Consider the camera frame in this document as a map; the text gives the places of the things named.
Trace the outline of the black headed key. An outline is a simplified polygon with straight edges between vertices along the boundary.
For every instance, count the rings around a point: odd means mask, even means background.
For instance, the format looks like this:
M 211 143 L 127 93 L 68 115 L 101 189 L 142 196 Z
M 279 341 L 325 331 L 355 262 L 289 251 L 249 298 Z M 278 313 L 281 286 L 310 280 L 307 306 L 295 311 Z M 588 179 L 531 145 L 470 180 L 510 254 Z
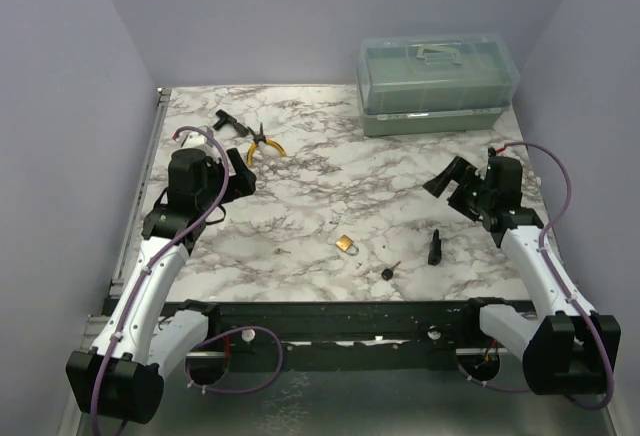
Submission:
M 397 269 L 397 267 L 401 264 L 400 261 L 396 262 L 394 265 L 387 267 L 385 269 L 382 270 L 381 272 L 381 277 L 383 280 L 385 281 L 389 281 L 394 277 L 394 272 Z

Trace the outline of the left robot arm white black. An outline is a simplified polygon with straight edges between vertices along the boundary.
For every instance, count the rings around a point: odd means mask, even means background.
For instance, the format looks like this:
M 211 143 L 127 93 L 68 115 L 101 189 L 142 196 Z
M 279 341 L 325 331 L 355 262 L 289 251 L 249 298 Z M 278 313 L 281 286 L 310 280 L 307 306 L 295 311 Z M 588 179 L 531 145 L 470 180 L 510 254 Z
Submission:
M 255 189 L 256 176 L 235 148 L 220 159 L 202 148 L 172 154 L 168 186 L 144 219 L 137 262 L 116 308 L 90 349 L 72 352 L 66 364 L 82 412 L 146 424 L 187 352 L 220 343 L 215 311 L 203 303 L 187 303 L 164 330 L 158 320 L 209 214 Z

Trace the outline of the black padlock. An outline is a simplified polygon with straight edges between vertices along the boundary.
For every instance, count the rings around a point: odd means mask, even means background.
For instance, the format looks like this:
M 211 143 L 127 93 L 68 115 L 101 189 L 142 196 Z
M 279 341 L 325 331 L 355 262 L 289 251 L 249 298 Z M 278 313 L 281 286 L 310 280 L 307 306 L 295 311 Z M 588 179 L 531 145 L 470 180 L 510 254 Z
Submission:
M 430 266 L 437 266 L 442 260 L 442 240 L 440 237 L 440 231 L 435 229 L 433 231 L 432 239 L 429 245 L 428 252 L 428 264 Z

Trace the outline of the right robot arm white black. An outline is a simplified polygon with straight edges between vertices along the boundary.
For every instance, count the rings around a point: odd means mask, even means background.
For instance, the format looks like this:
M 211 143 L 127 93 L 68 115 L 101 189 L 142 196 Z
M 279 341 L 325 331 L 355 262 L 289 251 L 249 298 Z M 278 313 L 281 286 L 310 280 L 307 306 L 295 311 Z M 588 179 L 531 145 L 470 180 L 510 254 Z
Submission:
M 533 303 L 528 319 L 496 298 L 468 303 L 460 335 L 480 348 L 494 340 L 522 365 L 537 395 L 605 395 L 614 389 L 613 369 L 621 328 L 599 314 L 572 282 L 553 250 L 537 212 L 522 204 L 519 160 L 491 154 L 484 168 L 455 157 L 424 189 L 439 197 L 456 185 L 448 204 L 491 235 L 517 270 Z

